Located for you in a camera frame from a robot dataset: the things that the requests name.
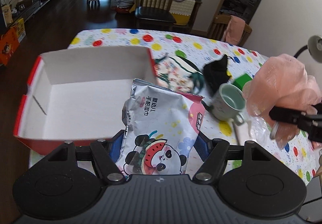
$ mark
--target lamp neck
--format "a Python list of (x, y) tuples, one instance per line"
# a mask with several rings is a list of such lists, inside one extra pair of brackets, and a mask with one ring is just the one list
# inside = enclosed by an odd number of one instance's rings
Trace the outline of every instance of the lamp neck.
[(300, 55), (302, 52), (304, 52), (307, 48), (308, 48), (308, 46), (307, 46), (307, 45), (305, 45), (305, 46), (303, 46), (301, 49), (299, 49), (299, 50), (297, 51), (297, 53), (295, 53), (294, 58), (299, 57), (299, 55)]

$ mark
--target wooden floor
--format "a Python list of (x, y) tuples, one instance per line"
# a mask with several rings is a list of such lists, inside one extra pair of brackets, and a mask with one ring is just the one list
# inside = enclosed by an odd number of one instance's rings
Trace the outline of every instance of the wooden floor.
[(29, 150), (12, 135), (17, 109), (36, 57), (68, 47), (82, 30), (135, 28), (135, 16), (115, 14), (108, 0), (100, 9), (87, 9), (86, 0), (51, 0), (26, 22), (27, 37), (7, 67), (0, 67), (0, 224), (19, 216), (12, 197), (12, 184), (28, 168)]

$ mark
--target lamp head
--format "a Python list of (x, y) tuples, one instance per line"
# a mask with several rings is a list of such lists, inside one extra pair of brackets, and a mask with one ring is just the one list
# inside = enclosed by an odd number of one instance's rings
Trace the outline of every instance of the lamp head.
[(308, 40), (308, 49), (312, 58), (322, 63), (322, 37), (319, 35), (313, 35)]

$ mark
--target black chair seat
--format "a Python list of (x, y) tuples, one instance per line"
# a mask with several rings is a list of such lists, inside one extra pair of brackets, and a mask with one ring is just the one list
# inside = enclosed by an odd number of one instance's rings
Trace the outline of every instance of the black chair seat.
[(175, 19), (171, 13), (159, 8), (141, 6), (135, 10), (135, 16), (139, 19), (175, 23)]

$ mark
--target light green mug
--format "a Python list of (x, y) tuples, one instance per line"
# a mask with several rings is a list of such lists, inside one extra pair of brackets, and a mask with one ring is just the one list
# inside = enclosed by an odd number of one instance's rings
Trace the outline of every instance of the light green mug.
[(211, 102), (212, 113), (218, 120), (226, 121), (232, 118), (238, 126), (245, 122), (241, 115), (245, 105), (241, 90), (229, 83), (220, 85)]

